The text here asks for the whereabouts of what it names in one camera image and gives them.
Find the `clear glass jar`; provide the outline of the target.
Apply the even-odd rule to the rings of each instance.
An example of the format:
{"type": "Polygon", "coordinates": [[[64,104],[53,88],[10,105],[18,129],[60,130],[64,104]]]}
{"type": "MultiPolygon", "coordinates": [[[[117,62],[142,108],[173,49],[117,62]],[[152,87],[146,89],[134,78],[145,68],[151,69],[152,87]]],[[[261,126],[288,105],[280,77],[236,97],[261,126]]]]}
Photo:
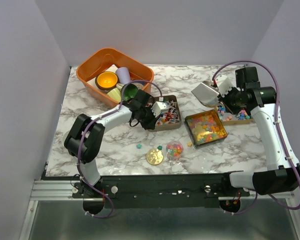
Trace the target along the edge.
{"type": "Polygon", "coordinates": [[[184,148],[179,141],[170,141],[166,145],[166,157],[168,160],[179,160],[183,154],[184,148]]]}

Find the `gold tin of pastel candies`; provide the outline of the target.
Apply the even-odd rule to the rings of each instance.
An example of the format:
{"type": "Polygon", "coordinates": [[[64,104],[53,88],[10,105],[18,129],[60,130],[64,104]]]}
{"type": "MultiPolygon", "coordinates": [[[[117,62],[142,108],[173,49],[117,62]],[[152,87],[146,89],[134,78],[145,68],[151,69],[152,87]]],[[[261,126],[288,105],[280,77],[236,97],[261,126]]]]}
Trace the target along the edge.
{"type": "Polygon", "coordinates": [[[245,109],[240,110],[238,114],[233,114],[224,105],[219,104],[214,110],[224,126],[245,125],[254,122],[254,119],[248,115],[245,109]]]}

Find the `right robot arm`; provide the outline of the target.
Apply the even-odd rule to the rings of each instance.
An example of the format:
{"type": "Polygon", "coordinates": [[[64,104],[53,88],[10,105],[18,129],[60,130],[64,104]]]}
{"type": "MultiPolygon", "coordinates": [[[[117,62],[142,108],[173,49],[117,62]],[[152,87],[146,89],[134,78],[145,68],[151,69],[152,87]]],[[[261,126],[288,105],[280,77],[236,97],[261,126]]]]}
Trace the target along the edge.
{"type": "Polygon", "coordinates": [[[291,192],[300,185],[300,162],[291,148],[282,123],[278,94],[274,87],[262,87],[256,67],[235,71],[233,84],[220,74],[215,79],[218,100],[228,111],[238,114],[245,110],[258,128],[266,156],[266,171],[238,171],[220,183],[220,191],[231,196],[238,188],[260,195],[291,192]]]}

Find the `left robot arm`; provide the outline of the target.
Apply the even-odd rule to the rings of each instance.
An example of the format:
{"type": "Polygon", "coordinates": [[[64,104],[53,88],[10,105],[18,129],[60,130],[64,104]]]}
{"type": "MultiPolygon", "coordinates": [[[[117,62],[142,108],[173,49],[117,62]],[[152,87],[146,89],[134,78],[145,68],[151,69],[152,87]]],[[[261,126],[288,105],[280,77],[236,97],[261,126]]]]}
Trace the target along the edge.
{"type": "Polygon", "coordinates": [[[101,175],[96,164],[104,134],[121,124],[136,121],[145,130],[153,130],[156,122],[167,109],[162,101],[148,102],[153,97],[139,90],[135,97],[121,101],[113,109],[94,117],[80,114],[64,139],[68,153],[76,157],[76,167],[81,182],[85,183],[83,191],[91,198],[103,195],[101,175]]]}

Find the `gold tin of translucent candies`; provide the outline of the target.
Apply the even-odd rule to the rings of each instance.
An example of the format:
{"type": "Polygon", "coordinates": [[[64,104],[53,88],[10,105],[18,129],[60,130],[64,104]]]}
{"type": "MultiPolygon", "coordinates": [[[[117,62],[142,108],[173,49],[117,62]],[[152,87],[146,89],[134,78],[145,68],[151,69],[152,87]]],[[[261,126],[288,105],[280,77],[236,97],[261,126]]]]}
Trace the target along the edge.
{"type": "Polygon", "coordinates": [[[186,116],[184,125],[195,149],[222,142],[228,137],[215,110],[186,116]]]}

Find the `tin of lollipops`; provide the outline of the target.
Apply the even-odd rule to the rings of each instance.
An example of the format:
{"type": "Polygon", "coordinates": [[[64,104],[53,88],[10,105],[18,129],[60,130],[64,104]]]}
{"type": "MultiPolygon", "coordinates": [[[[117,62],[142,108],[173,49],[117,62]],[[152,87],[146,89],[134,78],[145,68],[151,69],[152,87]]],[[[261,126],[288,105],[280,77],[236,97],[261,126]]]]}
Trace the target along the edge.
{"type": "Polygon", "coordinates": [[[182,125],[182,116],[177,97],[175,95],[165,95],[163,96],[163,102],[169,105],[169,110],[163,113],[156,122],[155,128],[149,130],[150,132],[175,130],[182,125]]]}

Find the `steel scoop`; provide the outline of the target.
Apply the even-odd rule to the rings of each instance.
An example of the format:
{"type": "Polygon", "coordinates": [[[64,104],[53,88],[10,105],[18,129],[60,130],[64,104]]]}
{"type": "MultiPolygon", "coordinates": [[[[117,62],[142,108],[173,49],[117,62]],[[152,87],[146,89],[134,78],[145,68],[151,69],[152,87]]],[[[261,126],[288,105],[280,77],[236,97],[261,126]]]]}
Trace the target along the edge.
{"type": "Polygon", "coordinates": [[[201,82],[191,93],[207,108],[214,108],[220,104],[218,99],[220,95],[219,90],[208,82],[201,82]]]}

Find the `gold jar lid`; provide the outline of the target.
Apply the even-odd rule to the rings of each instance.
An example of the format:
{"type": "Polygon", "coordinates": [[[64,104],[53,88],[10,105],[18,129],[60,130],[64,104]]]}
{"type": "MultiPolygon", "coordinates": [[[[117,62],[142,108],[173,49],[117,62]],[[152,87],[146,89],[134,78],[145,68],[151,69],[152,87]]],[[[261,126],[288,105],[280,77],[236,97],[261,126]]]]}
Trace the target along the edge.
{"type": "Polygon", "coordinates": [[[146,153],[146,160],[151,165],[159,165],[163,160],[163,152],[159,149],[152,148],[146,153]]]}

